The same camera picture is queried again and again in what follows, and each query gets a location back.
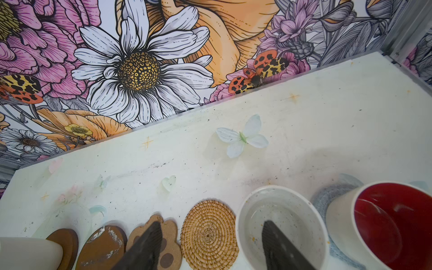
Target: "white bowl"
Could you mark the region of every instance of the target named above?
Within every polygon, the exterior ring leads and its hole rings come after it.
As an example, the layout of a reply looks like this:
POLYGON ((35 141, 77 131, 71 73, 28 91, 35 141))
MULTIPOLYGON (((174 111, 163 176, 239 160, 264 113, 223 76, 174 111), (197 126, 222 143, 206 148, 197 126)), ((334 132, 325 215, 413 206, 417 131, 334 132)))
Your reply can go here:
POLYGON ((269 185, 245 199, 235 221, 238 247, 253 269, 267 269, 261 239, 266 220, 273 221, 317 270, 326 267, 330 242, 318 211, 299 193, 269 185))

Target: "wicker spiral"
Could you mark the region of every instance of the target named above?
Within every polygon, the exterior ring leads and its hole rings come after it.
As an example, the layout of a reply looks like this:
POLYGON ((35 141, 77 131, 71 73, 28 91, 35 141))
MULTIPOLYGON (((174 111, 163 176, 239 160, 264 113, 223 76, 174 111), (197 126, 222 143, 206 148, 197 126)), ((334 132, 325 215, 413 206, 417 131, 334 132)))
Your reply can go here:
POLYGON ((237 258, 235 215, 219 201, 195 205, 186 216, 180 239, 183 257, 193 269, 229 269, 237 258))

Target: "floral wallpaper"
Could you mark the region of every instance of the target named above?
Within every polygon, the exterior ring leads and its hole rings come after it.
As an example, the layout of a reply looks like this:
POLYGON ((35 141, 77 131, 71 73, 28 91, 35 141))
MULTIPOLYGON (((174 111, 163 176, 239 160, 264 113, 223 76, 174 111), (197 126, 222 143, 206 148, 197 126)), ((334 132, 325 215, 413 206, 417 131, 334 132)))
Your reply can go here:
POLYGON ((0 0, 0 162, 43 160, 380 48, 406 3, 0 0))
POLYGON ((432 86, 432 28, 426 32, 402 64, 432 86))

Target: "cork coaster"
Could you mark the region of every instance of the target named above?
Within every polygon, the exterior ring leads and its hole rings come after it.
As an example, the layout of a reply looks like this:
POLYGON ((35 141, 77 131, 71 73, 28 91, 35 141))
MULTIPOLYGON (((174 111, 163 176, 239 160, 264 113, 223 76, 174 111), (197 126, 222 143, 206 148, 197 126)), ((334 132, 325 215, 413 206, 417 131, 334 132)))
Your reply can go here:
POLYGON ((71 270, 78 253, 78 236, 72 229, 59 229, 51 233, 47 240, 59 244, 63 248, 63 257, 57 270, 71 270))
POLYGON ((177 244, 177 225, 172 220, 163 222, 163 218, 158 215, 150 217, 144 226, 136 227, 129 236, 129 242, 126 245, 128 251, 132 245, 140 238, 141 235, 153 224, 159 222, 162 229, 162 245, 159 255, 158 270, 178 270, 181 266, 181 249, 177 244))
POLYGON ((117 226, 104 226, 84 244, 76 270, 110 270, 125 253, 126 235, 117 226))
POLYGON ((180 239, 183 256, 193 269, 229 269, 237 258, 235 215, 219 201, 195 205, 186 216, 180 239))

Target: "white cylinder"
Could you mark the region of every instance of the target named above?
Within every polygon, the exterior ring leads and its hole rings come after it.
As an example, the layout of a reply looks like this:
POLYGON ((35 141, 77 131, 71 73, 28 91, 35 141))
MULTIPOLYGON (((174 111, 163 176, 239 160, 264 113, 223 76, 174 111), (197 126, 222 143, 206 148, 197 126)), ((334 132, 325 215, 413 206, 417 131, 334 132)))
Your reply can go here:
POLYGON ((53 241, 27 237, 0 237, 2 270, 57 270, 62 256, 62 247, 53 241))

